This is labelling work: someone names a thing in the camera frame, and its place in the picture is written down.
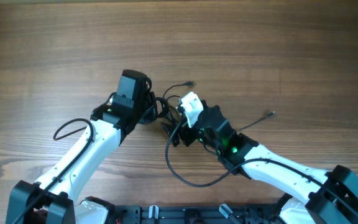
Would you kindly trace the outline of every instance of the robotic arm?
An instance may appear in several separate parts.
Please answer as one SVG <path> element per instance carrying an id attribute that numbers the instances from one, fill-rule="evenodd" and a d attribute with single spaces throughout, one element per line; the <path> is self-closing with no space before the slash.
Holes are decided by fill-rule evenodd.
<path id="1" fill-rule="evenodd" d="M 92 112 L 84 133 L 61 161 L 33 184 L 21 180 L 13 188 L 6 223 L 181 223 L 167 219 L 157 222 L 158 207 L 150 207 L 147 222 L 141 221 L 142 215 L 137 210 L 133 220 L 121 222 L 119 209 L 104 200 L 88 197 L 74 206 L 100 163 L 119 147 L 137 123 L 149 123 L 170 113 L 167 100 L 156 98 L 150 91 L 151 85 L 145 74 L 124 70 L 117 93 L 112 93 Z M 162 104 L 160 114 L 156 101 Z M 276 214 L 280 223 L 358 223 L 358 177 L 349 169 L 337 166 L 327 172 L 276 155 L 257 141 L 237 134 L 218 106 L 208 107 L 193 92 L 180 99 L 177 110 L 181 120 L 176 121 L 170 113 L 172 125 L 163 124 L 170 135 L 166 153 L 170 143 L 177 146 L 182 140 L 189 146 L 199 140 L 214 149 L 228 173 L 261 180 L 283 190 L 287 194 L 280 199 Z M 170 166 L 168 154 L 166 159 L 173 174 L 189 184 Z M 231 222 L 242 223 L 227 206 L 219 210 Z M 185 223 L 209 224 L 186 219 Z"/>

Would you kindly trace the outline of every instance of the wooden table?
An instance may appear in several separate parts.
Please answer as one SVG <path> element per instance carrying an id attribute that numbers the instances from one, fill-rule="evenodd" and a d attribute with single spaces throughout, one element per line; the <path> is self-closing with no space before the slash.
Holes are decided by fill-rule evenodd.
<path id="1" fill-rule="evenodd" d="M 195 81 L 193 90 L 219 105 L 234 128 L 275 110 L 276 117 L 244 133 L 302 164 L 342 164 L 358 173 L 358 2 L 0 6 L 0 223 L 17 181 L 33 182 L 78 138 L 54 142 L 55 130 L 89 118 L 126 68 L 146 73 L 159 96 Z M 283 194 L 241 176 L 187 186 L 167 169 L 167 139 L 159 122 L 138 125 L 80 199 L 219 205 L 275 202 Z M 198 143 L 172 148 L 170 158 L 193 182 L 225 172 Z"/>

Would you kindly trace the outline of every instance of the wood grain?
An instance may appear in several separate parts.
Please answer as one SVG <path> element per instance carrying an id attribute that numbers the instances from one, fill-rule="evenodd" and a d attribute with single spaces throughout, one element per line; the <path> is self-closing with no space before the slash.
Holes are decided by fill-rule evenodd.
<path id="1" fill-rule="evenodd" d="M 294 161 L 358 173 L 358 2 L 0 6 L 0 223 L 17 181 L 34 181 L 78 137 L 53 142 L 54 131 L 69 119 L 89 118 L 126 68 L 145 72 L 157 95 L 194 80 L 194 91 L 219 105 L 235 128 L 275 110 L 275 118 L 245 134 Z M 189 187 L 167 169 L 166 141 L 158 123 L 137 126 L 80 198 L 217 205 L 282 195 L 242 177 Z M 197 144 L 173 148 L 170 158 L 194 182 L 224 172 Z"/>

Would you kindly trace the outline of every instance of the wooden surface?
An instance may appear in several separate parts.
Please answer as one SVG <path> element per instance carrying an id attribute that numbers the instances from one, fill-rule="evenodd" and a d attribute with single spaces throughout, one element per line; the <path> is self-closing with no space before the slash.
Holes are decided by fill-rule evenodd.
<path id="1" fill-rule="evenodd" d="M 0 7 L 0 223 L 18 180 L 33 182 L 73 145 L 54 142 L 65 121 L 89 118 L 125 68 L 161 96 L 194 80 L 234 128 L 313 167 L 358 173 L 358 3 L 127 2 Z M 183 95 L 187 88 L 176 88 Z M 283 192 L 230 176 L 205 189 L 174 178 L 158 122 L 137 126 L 99 167 L 80 199 L 117 205 L 274 202 Z M 172 148 L 186 179 L 224 169 L 201 145 Z"/>

